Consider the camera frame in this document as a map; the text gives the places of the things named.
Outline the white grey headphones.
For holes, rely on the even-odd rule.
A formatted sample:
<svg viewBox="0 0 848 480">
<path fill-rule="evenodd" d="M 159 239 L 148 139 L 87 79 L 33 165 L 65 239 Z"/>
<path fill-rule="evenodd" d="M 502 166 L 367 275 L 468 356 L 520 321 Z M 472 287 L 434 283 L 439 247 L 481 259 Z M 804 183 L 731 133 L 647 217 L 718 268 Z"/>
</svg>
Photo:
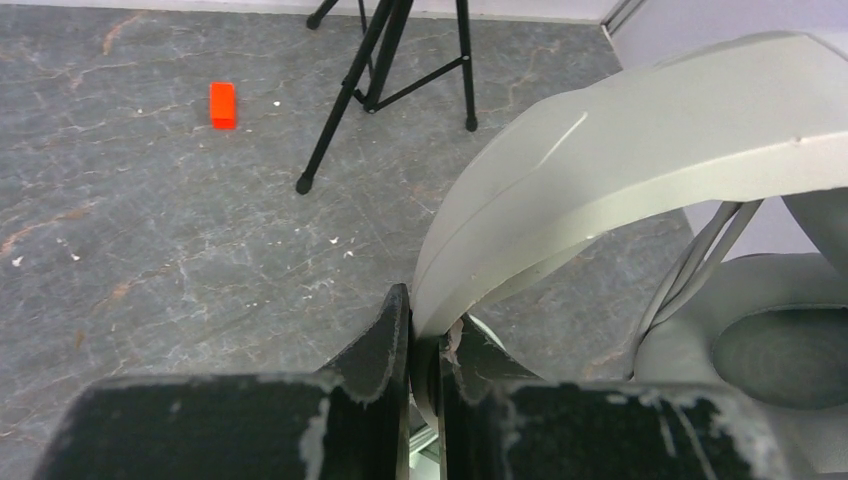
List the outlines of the white grey headphones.
<svg viewBox="0 0 848 480">
<path fill-rule="evenodd" d="M 410 380 L 442 477 L 441 337 L 471 321 L 500 346 L 473 306 L 609 231 L 705 201 L 716 214 L 660 281 L 610 381 L 730 389 L 769 422 L 785 479 L 846 477 L 847 35 L 800 31 L 544 99 L 467 166 L 411 293 Z"/>
</svg>

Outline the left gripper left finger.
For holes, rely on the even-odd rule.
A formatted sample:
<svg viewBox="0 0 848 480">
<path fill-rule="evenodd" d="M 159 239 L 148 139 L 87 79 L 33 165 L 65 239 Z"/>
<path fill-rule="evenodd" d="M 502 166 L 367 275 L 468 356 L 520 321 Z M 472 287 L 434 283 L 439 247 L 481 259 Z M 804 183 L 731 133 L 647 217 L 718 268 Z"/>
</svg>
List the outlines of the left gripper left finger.
<svg viewBox="0 0 848 480">
<path fill-rule="evenodd" d="M 38 479 L 405 479 L 410 301 L 312 373 L 104 379 L 72 404 Z"/>
</svg>

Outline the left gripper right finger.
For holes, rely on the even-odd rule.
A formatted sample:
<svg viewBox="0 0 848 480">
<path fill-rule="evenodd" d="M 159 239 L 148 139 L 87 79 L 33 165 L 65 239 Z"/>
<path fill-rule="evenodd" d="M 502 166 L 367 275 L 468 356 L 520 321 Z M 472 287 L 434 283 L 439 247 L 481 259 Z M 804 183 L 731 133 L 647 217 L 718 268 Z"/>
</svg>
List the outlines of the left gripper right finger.
<svg viewBox="0 0 848 480">
<path fill-rule="evenodd" d="M 686 383 L 545 381 L 465 321 L 439 341 L 446 479 L 785 479 L 752 402 Z"/>
</svg>

